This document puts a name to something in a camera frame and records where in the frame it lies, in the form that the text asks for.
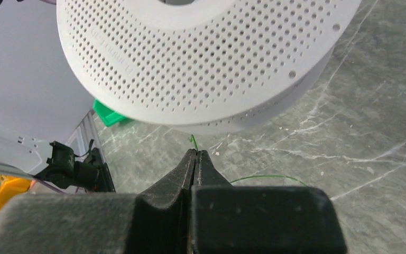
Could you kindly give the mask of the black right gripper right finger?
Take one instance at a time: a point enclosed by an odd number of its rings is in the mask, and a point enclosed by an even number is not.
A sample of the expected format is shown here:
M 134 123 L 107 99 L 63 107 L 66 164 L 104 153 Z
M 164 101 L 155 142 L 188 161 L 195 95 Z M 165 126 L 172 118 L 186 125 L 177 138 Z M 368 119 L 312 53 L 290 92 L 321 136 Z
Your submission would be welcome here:
M 234 186 L 197 153 L 191 188 L 194 253 L 346 253 L 328 195 L 308 186 Z

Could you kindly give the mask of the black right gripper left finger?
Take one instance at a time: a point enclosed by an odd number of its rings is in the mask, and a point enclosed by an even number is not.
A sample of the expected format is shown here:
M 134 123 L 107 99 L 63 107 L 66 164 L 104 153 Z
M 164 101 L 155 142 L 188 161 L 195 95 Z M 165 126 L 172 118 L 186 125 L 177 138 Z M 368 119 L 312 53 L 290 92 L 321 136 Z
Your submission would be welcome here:
M 0 253 L 192 253 L 196 151 L 139 194 L 21 194 L 0 212 Z

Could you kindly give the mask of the white perforated filament spool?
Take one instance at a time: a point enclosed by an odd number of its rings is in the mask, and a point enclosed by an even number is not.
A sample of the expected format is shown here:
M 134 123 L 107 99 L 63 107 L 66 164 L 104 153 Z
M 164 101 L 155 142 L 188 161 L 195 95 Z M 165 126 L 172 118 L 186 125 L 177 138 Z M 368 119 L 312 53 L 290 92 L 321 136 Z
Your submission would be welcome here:
M 190 134 L 277 117 L 325 69 L 360 1 L 57 1 L 83 87 L 113 111 Z

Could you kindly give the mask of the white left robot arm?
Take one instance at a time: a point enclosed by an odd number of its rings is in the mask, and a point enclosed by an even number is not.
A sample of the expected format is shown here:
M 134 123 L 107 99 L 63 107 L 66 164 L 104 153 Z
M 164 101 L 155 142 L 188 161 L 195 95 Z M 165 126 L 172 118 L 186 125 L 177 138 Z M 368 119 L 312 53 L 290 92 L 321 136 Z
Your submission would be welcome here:
M 0 130 L 0 175 L 29 179 L 48 166 L 51 155 L 47 141 Z

